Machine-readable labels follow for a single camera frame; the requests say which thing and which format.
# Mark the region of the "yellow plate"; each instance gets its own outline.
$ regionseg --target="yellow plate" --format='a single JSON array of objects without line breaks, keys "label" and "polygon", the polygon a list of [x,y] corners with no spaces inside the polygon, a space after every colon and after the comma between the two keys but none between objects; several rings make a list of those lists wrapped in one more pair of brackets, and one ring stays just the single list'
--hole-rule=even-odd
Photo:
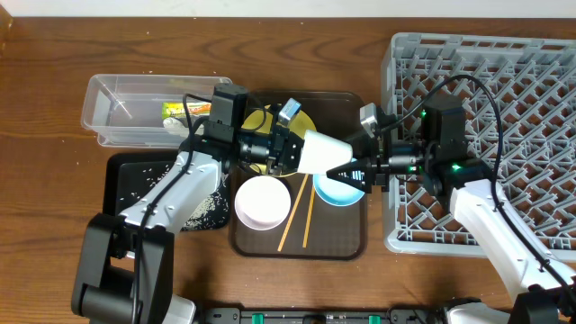
[{"label": "yellow plate", "polygon": [[[261,111],[252,112],[244,121],[242,128],[245,130],[252,130],[252,129],[258,127],[260,125],[260,123],[262,122],[262,117],[263,117],[263,114]],[[266,113],[266,123],[264,125],[262,125],[262,128],[257,130],[256,132],[263,133],[263,134],[269,134],[270,128],[272,126],[272,119],[273,119],[273,115],[270,112],[267,112]],[[298,137],[300,137],[301,139],[304,139],[304,135],[306,134],[307,130],[315,131],[316,126],[314,125],[314,122],[312,121],[310,116],[306,114],[306,112],[300,111],[296,115],[296,118],[290,124],[290,131],[295,133],[296,135],[298,135]],[[258,164],[258,166],[260,167],[260,170],[262,170],[263,173],[266,173],[266,166],[265,165]],[[250,168],[252,168],[254,171],[258,172],[258,167],[250,166]],[[279,175],[279,176],[283,177],[283,176],[290,176],[290,175],[293,175],[293,174]]]}]

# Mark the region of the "chopstick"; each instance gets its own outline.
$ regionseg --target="chopstick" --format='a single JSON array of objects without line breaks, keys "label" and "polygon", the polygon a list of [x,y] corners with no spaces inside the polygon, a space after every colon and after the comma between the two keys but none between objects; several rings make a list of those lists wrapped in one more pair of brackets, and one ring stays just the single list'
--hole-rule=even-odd
[{"label": "chopstick", "polygon": [[314,185],[312,186],[312,191],[310,194],[310,204],[308,205],[308,219],[306,220],[306,230],[304,231],[304,241],[302,242],[302,247],[306,248],[308,245],[308,232],[310,230],[310,221],[312,220],[312,207],[314,206],[314,197],[316,196],[316,190]]},{"label": "chopstick", "polygon": [[284,234],[282,235],[282,239],[280,240],[280,245],[278,245],[278,252],[282,252],[284,242],[286,241],[286,236],[288,236],[288,230],[290,230],[290,225],[292,225],[292,219],[294,218],[294,214],[296,213],[296,209],[298,208],[298,204],[300,203],[300,198],[302,197],[302,192],[304,191],[304,187],[306,186],[307,180],[308,180],[308,174],[304,176],[304,180],[302,180],[302,184],[300,185],[300,191],[296,196],[296,201],[294,202],[294,206],[292,207],[292,211],[290,212],[290,218],[288,219],[288,223],[286,224],[286,228],[284,229]]}]

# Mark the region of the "table surface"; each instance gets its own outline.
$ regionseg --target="table surface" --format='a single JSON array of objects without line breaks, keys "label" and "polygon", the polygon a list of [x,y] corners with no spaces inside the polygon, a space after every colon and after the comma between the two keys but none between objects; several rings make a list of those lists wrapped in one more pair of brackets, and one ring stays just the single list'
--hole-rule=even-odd
[{"label": "table surface", "polygon": [[[574,20],[18,18],[0,59],[0,322],[86,322],[70,296],[106,161],[80,126],[94,74],[226,76],[257,88],[350,91],[380,101],[396,32],[576,39]],[[245,258],[228,229],[176,239],[176,294],[247,308],[383,309],[476,296],[511,307],[486,259],[396,255],[369,198],[368,248],[353,262]],[[130,267],[121,260],[116,264]]]}]

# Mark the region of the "light blue plate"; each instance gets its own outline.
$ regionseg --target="light blue plate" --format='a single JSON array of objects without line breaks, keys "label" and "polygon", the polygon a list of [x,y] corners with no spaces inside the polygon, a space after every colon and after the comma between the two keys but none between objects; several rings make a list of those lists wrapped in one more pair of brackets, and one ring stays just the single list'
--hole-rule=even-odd
[{"label": "light blue plate", "polygon": [[326,203],[337,207],[345,207],[358,202],[364,192],[339,181],[328,179],[325,175],[314,175],[316,194]]}]

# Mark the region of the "plastic container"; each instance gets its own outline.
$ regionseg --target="plastic container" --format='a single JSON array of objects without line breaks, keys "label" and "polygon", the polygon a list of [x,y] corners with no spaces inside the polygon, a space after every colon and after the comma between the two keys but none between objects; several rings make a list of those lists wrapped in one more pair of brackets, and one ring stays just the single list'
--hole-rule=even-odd
[{"label": "plastic container", "polygon": [[[560,259],[576,261],[576,41],[399,33],[382,61],[382,107],[403,115],[456,74],[478,77],[500,108],[499,180],[530,229]],[[496,122],[486,95],[460,82],[469,152],[493,166]],[[395,139],[420,137],[418,116]],[[416,184],[391,179],[384,243],[393,252],[484,257],[474,237]]]},{"label": "plastic container", "polygon": [[162,104],[181,103],[184,93],[211,98],[218,83],[231,81],[220,76],[92,76],[82,126],[96,131],[98,143],[105,147],[177,148],[188,129],[165,129]]}]

